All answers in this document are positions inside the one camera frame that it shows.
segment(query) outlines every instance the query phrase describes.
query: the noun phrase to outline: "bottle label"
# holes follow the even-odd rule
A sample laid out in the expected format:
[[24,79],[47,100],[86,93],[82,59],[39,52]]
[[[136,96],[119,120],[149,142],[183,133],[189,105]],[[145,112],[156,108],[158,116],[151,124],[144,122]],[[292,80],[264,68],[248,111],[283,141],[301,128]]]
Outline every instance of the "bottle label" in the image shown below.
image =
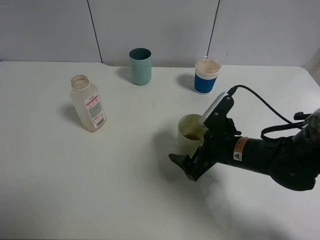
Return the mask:
[[88,99],[84,101],[84,103],[90,114],[94,128],[99,128],[106,118],[98,98],[98,93],[95,91]]

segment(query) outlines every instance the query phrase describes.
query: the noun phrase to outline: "plastic bottle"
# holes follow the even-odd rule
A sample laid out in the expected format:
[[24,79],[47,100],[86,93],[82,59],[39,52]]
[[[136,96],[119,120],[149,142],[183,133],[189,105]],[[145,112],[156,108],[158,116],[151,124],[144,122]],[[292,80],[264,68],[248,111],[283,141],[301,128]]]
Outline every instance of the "plastic bottle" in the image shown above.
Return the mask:
[[71,79],[70,97],[85,129],[93,133],[106,122],[97,86],[90,83],[85,75]]

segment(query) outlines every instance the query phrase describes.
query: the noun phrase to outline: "brown liquid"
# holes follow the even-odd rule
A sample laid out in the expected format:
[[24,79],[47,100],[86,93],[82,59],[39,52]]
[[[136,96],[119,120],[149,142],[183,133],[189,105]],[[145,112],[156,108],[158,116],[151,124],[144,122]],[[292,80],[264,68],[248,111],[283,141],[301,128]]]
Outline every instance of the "brown liquid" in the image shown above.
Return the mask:
[[194,141],[200,141],[201,140],[201,137],[199,137],[198,135],[196,135],[194,133],[186,133],[183,136],[185,136],[187,139],[194,140]]

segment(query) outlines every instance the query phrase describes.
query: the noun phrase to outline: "teal cup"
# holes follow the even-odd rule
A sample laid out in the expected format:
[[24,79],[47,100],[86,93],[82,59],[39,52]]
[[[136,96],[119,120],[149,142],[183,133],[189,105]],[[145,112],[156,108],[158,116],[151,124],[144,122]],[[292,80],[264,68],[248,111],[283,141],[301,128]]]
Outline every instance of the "teal cup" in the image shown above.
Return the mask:
[[151,80],[151,51],[136,48],[130,51],[132,81],[137,85],[146,85]]

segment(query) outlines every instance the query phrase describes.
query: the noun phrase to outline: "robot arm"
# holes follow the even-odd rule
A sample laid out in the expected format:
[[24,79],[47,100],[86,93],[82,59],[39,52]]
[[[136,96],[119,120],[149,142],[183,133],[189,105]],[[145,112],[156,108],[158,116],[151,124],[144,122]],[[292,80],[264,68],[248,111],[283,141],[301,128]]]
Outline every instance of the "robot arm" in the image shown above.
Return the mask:
[[[220,94],[203,114],[199,123],[208,131],[203,136],[203,145],[193,157],[170,154],[171,161],[193,181],[214,164],[221,163],[269,175],[291,190],[311,190],[320,172],[320,109],[313,114],[296,113],[295,119],[306,118],[304,122],[291,123],[286,119],[287,125],[266,128],[261,134],[263,139],[242,137],[233,120],[227,118],[234,105],[232,94],[235,89]],[[302,130],[291,137],[272,139],[264,136],[264,133],[290,128]]]

